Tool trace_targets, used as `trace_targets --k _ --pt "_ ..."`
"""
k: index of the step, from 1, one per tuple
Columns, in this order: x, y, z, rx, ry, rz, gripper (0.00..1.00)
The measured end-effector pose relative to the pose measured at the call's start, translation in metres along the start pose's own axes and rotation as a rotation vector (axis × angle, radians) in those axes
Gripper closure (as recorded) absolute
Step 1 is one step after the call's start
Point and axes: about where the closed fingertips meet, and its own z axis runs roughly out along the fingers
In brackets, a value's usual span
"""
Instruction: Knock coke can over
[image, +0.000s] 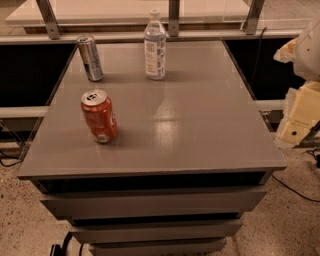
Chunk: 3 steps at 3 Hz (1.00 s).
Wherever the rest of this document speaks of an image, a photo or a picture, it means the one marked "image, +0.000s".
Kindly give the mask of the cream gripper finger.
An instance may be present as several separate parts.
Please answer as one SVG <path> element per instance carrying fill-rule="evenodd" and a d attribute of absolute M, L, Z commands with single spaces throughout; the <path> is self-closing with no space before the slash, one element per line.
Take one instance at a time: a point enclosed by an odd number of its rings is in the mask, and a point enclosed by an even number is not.
<path fill-rule="evenodd" d="M 281 149 L 298 146 L 319 122 L 320 83 L 306 81 L 299 89 L 290 88 L 284 100 L 275 144 Z"/>
<path fill-rule="evenodd" d="M 296 38 L 290 40 L 276 51 L 276 53 L 273 56 L 273 59 L 281 63 L 292 62 L 295 57 L 296 44 Z"/>

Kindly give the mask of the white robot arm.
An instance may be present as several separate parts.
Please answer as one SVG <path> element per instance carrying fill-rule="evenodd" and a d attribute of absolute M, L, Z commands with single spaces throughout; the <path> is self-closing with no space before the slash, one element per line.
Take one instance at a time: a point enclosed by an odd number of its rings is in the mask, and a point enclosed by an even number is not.
<path fill-rule="evenodd" d="M 298 146 L 320 122 L 320 17 L 278 49 L 274 59 L 292 62 L 294 74 L 305 80 L 299 89 L 288 90 L 276 132 L 276 145 L 289 149 Z"/>

